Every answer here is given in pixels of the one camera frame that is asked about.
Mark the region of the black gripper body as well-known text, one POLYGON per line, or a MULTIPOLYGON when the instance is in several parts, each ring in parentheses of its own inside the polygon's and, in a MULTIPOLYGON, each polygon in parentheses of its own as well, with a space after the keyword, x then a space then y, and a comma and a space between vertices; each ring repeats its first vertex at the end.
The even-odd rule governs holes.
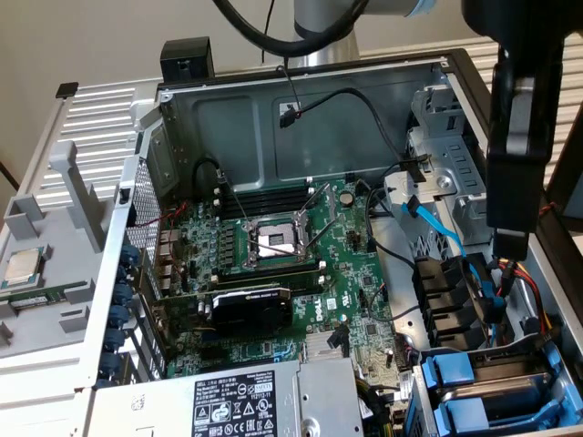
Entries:
POLYGON ((582 30, 581 1, 462 1, 467 25, 502 46, 558 44, 582 30))

